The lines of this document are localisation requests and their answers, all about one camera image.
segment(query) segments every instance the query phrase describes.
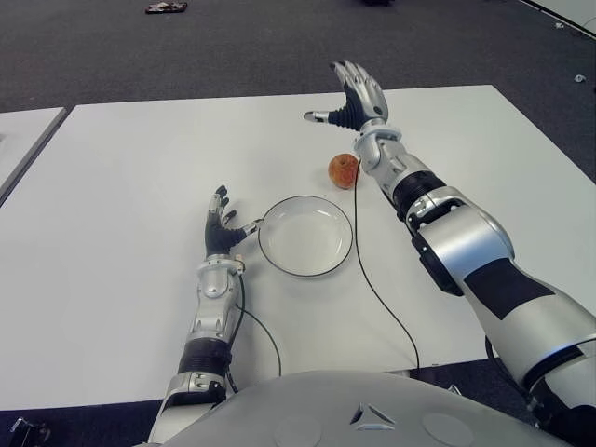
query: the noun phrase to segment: robotic hand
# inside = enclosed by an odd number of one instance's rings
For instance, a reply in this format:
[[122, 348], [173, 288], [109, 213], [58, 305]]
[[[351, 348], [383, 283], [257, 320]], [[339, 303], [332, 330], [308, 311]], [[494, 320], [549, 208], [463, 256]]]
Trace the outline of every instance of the robotic hand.
[[389, 110], [385, 95], [377, 82], [362, 67], [350, 61], [331, 64], [344, 86], [344, 107], [334, 112], [306, 112], [305, 119], [360, 130], [368, 122], [385, 124]]
[[205, 223], [205, 248], [208, 258], [216, 254], [229, 254], [230, 249], [254, 233], [262, 221], [258, 219], [238, 229], [227, 228], [230, 220], [236, 217], [236, 210], [231, 210], [222, 217], [222, 212], [230, 201], [226, 195], [227, 189], [222, 185], [217, 188], [209, 204], [209, 214]]
[[204, 413], [213, 404], [225, 400], [225, 375], [232, 361], [234, 328], [237, 322], [238, 291], [244, 263], [230, 256], [230, 250], [254, 233], [261, 219], [241, 228], [227, 225], [236, 216], [232, 210], [222, 216], [229, 202], [225, 186], [211, 198], [205, 224], [207, 256], [198, 267], [196, 295], [198, 307], [186, 337], [178, 373], [169, 382], [149, 440], [162, 442], [172, 433]]
[[332, 64], [345, 107], [305, 119], [359, 131], [354, 143], [405, 222], [424, 268], [442, 291], [465, 295], [540, 425], [576, 441], [596, 424], [596, 318], [564, 292], [514, 264], [508, 234], [488, 213], [406, 152], [386, 125], [386, 100], [364, 69]]

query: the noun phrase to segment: plate rim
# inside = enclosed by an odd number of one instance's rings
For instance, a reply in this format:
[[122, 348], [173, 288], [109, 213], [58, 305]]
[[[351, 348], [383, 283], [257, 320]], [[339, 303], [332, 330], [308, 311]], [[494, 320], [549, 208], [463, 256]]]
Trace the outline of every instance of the plate rim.
[[334, 204], [330, 200], [328, 200], [326, 198], [323, 198], [321, 196], [312, 196], [312, 195], [308, 195], [308, 194], [306, 194], [306, 195], [299, 195], [299, 196], [290, 196], [290, 197], [286, 197], [284, 199], [281, 199], [279, 202], [275, 203], [273, 206], [271, 206], [271, 208], [269, 208], [269, 210], [266, 211], [266, 213], [263, 215], [263, 220], [265, 219], [265, 217], [267, 217], [267, 214], [269, 214], [269, 212], [271, 212], [271, 210], [273, 208], [277, 207], [281, 203], [287, 202], [288, 200], [293, 200], [293, 199], [296, 199], [296, 198], [304, 198], [304, 197], [316, 198], [318, 200], [322, 200], [324, 202], [327, 202], [327, 203], [331, 204], [333, 207], [337, 208], [339, 210], [339, 212], [341, 212], [344, 215], [345, 221], [347, 222], [347, 225], [349, 226], [349, 229], [350, 229], [350, 246], [347, 248], [347, 252], [345, 253], [345, 256], [341, 259], [341, 261], [339, 263], [337, 263], [335, 266], [333, 266], [329, 270], [325, 270], [324, 272], [316, 273], [316, 274], [313, 274], [313, 275], [300, 275], [298, 273], [293, 273], [293, 272], [290, 272], [290, 271], [286, 270], [285, 268], [281, 268], [279, 265], [277, 265], [271, 259], [269, 259], [269, 256], [267, 256], [267, 254], [265, 253], [265, 250], [263, 250], [263, 244], [261, 243], [261, 228], [259, 228], [259, 233], [257, 235], [257, 239], [259, 241], [259, 248], [261, 249], [261, 253], [263, 254], [264, 258], [271, 265], [273, 265], [275, 268], [277, 268], [278, 270], [281, 270], [282, 272], [287, 273], [288, 275], [292, 275], [293, 277], [315, 278], [315, 277], [320, 277], [322, 275], [326, 275], [326, 274], [332, 272], [333, 270], [335, 270], [337, 267], [339, 267], [341, 264], [344, 263], [345, 259], [347, 258], [347, 256], [352, 251], [352, 246], [354, 245], [354, 228], [352, 227], [352, 223], [350, 222], [349, 218], [347, 217], [347, 214], [345, 214], [344, 210], [342, 210], [341, 208], [339, 208], [336, 204]]

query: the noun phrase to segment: small object on floor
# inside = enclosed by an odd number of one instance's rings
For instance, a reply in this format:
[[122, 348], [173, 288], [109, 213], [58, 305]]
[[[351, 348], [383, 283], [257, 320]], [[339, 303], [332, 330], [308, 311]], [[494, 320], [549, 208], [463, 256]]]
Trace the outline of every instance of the small object on floor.
[[50, 434], [46, 423], [34, 424], [20, 417], [10, 429], [8, 447], [42, 447]]
[[188, 3], [178, 2], [159, 2], [149, 5], [145, 10], [146, 14], [166, 14], [170, 12], [184, 12], [188, 7]]
[[462, 392], [459, 390], [456, 384], [450, 384], [447, 388], [447, 391], [451, 391], [452, 393], [456, 394], [457, 396], [461, 396]]

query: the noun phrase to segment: white plate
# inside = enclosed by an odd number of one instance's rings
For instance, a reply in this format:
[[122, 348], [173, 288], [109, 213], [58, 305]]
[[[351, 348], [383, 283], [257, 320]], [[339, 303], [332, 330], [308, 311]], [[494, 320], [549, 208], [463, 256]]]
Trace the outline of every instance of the white plate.
[[352, 225], [344, 212], [324, 198], [286, 198], [269, 210], [259, 229], [264, 257], [299, 277], [333, 270], [350, 252]]

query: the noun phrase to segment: robot finger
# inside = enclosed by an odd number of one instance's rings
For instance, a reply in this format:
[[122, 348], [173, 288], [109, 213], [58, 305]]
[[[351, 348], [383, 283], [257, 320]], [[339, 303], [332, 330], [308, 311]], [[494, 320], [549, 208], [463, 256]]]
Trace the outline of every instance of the robot finger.
[[332, 70], [335, 72], [335, 75], [337, 75], [337, 77], [339, 78], [340, 82], [342, 83], [342, 86], [344, 86], [346, 82], [351, 84], [349, 82], [349, 77], [350, 77], [349, 72], [345, 68], [345, 62], [343, 62], [343, 61], [332, 62], [332, 64], [330, 66], [331, 66]]
[[211, 196], [211, 200], [209, 201], [209, 213], [210, 214], [218, 214], [220, 212], [220, 206], [222, 204], [222, 197], [219, 194], [214, 194]]
[[304, 119], [313, 123], [328, 123], [329, 112], [306, 112], [304, 114]]
[[231, 210], [222, 218], [222, 226], [227, 226], [227, 223], [230, 222], [231, 219], [236, 217], [236, 210]]
[[246, 236], [251, 235], [252, 233], [257, 231], [261, 227], [263, 222], [264, 222], [263, 219], [257, 219], [256, 221], [252, 221], [251, 223], [244, 225], [242, 227], [242, 231], [244, 231], [244, 234]]
[[225, 196], [227, 196], [227, 189], [225, 188], [225, 185], [223, 184], [219, 188], [217, 188], [215, 190], [215, 194], [217, 194], [221, 198], [224, 198]]
[[356, 69], [359, 71], [359, 74], [362, 77], [363, 81], [366, 81], [368, 79], [372, 79], [371, 76], [368, 74], [368, 72], [366, 70], [364, 70], [364, 68], [362, 68], [357, 63], [355, 63], [354, 65], [356, 66]]
[[228, 203], [230, 203], [230, 199], [228, 197], [224, 197], [222, 203], [220, 204], [220, 214]]
[[360, 84], [360, 83], [364, 82], [364, 79], [366, 79], [366, 78], [362, 77], [362, 74], [360, 73], [357, 65], [353, 64], [350, 61], [344, 61], [344, 64], [345, 64], [345, 69], [349, 73], [349, 79], [352, 83]]

